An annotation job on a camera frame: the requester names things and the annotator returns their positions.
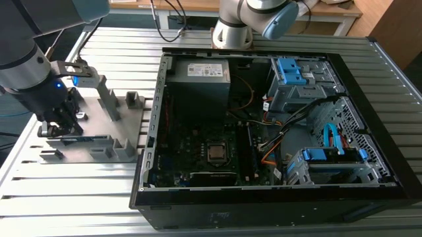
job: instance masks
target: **wooden table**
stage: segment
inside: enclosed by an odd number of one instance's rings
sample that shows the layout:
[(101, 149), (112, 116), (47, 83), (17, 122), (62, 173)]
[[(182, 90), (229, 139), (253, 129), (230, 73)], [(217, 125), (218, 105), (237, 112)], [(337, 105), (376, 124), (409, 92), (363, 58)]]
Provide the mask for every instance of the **wooden table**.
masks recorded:
[[(174, 0), (170, 3), (178, 10), (180, 7)], [(188, 16), (217, 17), (218, 0), (180, 0), (185, 14)], [(154, 0), (156, 15), (161, 29), (168, 29), (168, 16), (177, 15), (164, 0)], [(335, 36), (345, 36), (355, 19), (361, 16), (361, 12), (355, 5), (349, 9), (341, 9), (336, 5), (328, 5), (319, 2), (311, 9), (311, 21), (336, 22), (339, 26), (333, 33)], [(137, 0), (137, 2), (112, 3), (110, 13), (117, 14), (150, 14), (149, 0)], [(300, 16), (297, 21), (308, 20), (308, 13)]]

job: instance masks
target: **orange wire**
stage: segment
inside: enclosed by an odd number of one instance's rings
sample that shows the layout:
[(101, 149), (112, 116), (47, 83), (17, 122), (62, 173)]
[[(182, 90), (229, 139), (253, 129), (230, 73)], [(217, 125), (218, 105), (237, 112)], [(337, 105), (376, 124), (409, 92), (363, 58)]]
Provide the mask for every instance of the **orange wire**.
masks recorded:
[(276, 165), (274, 162), (266, 161), (266, 160), (264, 160), (264, 159), (269, 156), (270, 152), (272, 152), (273, 149), (277, 147), (277, 145), (280, 144), (280, 142), (281, 142), (281, 140), (278, 140), (278, 141), (273, 144), (272, 148), (269, 149), (269, 151), (266, 152), (266, 154), (262, 156), (262, 159), (261, 159), (261, 163), (262, 163), (262, 164), (272, 164), (272, 165)]
[(240, 110), (240, 109), (244, 109), (245, 107), (248, 107), (248, 105), (250, 104), (250, 102), (253, 100), (253, 90), (252, 90), (250, 85), (246, 83), (245, 80), (242, 80), (241, 77), (238, 77), (237, 75), (233, 75), (233, 74), (230, 76), (237, 78), (237, 79), (240, 79), (242, 81), (244, 85), (248, 87), (248, 89), (250, 91), (250, 99), (249, 99), (248, 103), (244, 106), (238, 107), (238, 108), (229, 109), (229, 111), (233, 111), (233, 110)]
[(348, 143), (347, 143), (347, 141), (345, 141), (345, 139), (344, 139), (344, 137), (343, 137), (343, 135), (340, 134), (340, 138), (341, 138), (341, 143), (343, 143), (343, 146), (344, 147), (348, 147)]
[(266, 120), (264, 119), (266, 114), (268, 114), (268, 111), (265, 111), (264, 114), (262, 114), (262, 122), (264, 122), (264, 123), (270, 123), (269, 121), (266, 121)]

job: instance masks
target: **motherboard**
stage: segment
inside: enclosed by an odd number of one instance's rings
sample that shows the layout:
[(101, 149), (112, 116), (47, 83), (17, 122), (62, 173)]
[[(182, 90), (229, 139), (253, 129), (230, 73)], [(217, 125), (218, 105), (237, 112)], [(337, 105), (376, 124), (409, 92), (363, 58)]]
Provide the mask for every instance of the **motherboard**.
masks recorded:
[(162, 143), (152, 180), (157, 187), (217, 187), (268, 185), (268, 170), (258, 163), (257, 144), (264, 126), (237, 123), (224, 125), (180, 124)]

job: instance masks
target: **mounting hole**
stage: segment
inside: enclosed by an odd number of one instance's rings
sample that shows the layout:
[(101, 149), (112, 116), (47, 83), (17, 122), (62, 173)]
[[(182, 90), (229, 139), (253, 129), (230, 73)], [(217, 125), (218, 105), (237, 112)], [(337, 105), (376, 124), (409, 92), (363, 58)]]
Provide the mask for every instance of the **mounting hole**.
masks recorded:
[(43, 59), (41, 57), (37, 57), (37, 62), (38, 62), (38, 64), (42, 64), (43, 63)]

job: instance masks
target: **white sticker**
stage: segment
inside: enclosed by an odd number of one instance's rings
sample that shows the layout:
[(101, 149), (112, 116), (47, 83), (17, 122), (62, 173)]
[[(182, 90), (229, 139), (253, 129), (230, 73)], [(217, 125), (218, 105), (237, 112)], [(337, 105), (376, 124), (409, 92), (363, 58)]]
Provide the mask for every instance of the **white sticker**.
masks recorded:
[(268, 111), (268, 110), (269, 110), (269, 103), (268, 103), (268, 102), (264, 102), (264, 103), (262, 103), (262, 110), (264, 110), (264, 111)]
[(189, 64), (186, 66), (188, 77), (221, 77), (222, 65), (221, 64)]
[(313, 74), (312, 73), (301, 73), (301, 76), (304, 78), (313, 78)]
[(274, 168), (273, 169), (273, 175), (276, 176), (277, 179), (281, 179), (281, 172)]
[(138, 8), (150, 8), (150, 5), (137, 5)]

